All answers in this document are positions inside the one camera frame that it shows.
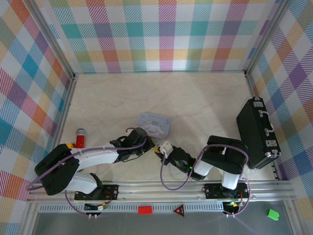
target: white table surface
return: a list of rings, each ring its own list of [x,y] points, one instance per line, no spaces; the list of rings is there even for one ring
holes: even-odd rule
[[[240,139],[236,116],[250,98],[243,73],[172,72],[79,75],[61,143],[75,142],[75,131],[87,132],[86,147],[102,146],[136,126],[141,112],[173,118],[168,141],[197,157],[210,135]],[[160,159],[150,150],[128,163],[85,168],[104,181],[159,180]],[[186,174],[164,167],[165,180]],[[250,180],[273,180],[270,165],[244,168]],[[207,180],[221,180],[213,168]]]

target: briefcase handle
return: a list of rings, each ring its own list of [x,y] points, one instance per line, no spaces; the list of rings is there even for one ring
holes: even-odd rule
[[[266,115],[268,116],[268,121],[269,121],[269,124],[270,124],[270,126],[271,126],[272,129],[269,130],[269,129],[267,129],[267,128],[264,128],[264,131],[265,131],[266,136],[269,136],[269,134],[270,134],[271,132],[274,132],[274,127],[273,127],[272,122],[271,122],[270,119],[269,119],[269,114],[268,114],[268,112],[262,111],[262,110],[259,110],[259,114],[260,114],[260,117],[263,117],[263,114],[266,114]]]

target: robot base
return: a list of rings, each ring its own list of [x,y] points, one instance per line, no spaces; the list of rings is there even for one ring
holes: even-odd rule
[[[246,183],[238,183],[234,190],[225,188],[222,184],[205,184],[203,188],[206,199],[241,199],[241,193],[243,198],[248,198],[249,193]]]
[[[114,201],[117,200],[118,185],[102,185],[102,188],[95,194],[85,194],[76,192],[74,200],[76,201]]]

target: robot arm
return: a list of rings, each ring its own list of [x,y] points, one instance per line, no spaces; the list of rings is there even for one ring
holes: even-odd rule
[[[165,159],[164,165],[171,163],[187,175],[191,174],[191,178],[195,180],[203,180],[213,167],[221,169],[223,171],[222,186],[234,190],[246,163],[243,153],[247,152],[247,147],[239,140],[217,136],[210,136],[207,144],[225,147],[208,148],[197,162],[190,154],[171,145],[168,141],[161,142],[155,149],[155,153],[161,160],[165,153],[167,159]]]
[[[99,178],[93,173],[84,174],[79,170],[98,164],[124,162],[134,154],[140,157],[152,147],[154,143],[151,138],[138,127],[129,136],[122,136],[98,148],[77,149],[60,144],[37,164],[35,172],[41,176],[62,159],[74,155],[41,179],[47,195],[55,195],[63,190],[98,194],[102,186]]]

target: plaid wall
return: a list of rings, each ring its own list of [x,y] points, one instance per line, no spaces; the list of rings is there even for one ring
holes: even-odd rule
[[[22,0],[0,0],[0,235],[13,235],[51,150],[69,78]]]
[[[262,25],[274,13],[270,8],[278,4],[275,0],[36,2],[69,62],[84,73],[242,70],[264,32]]]
[[[281,2],[281,0],[275,0],[275,3],[273,5],[272,9],[270,10],[270,13],[268,14],[266,21],[264,22],[264,25],[263,25],[261,31],[259,32],[257,39],[255,40],[255,42],[253,44],[253,47],[249,53],[248,59],[245,62],[244,70],[246,70],[248,68],[248,65],[251,61],[251,58],[253,57],[255,50],[258,48],[264,33],[267,31],[268,26],[269,26],[269,22],[273,19],[280,2]]]
[[[281,172],[313,233],[313,0],[292,2],[252,75],[282,149]]]

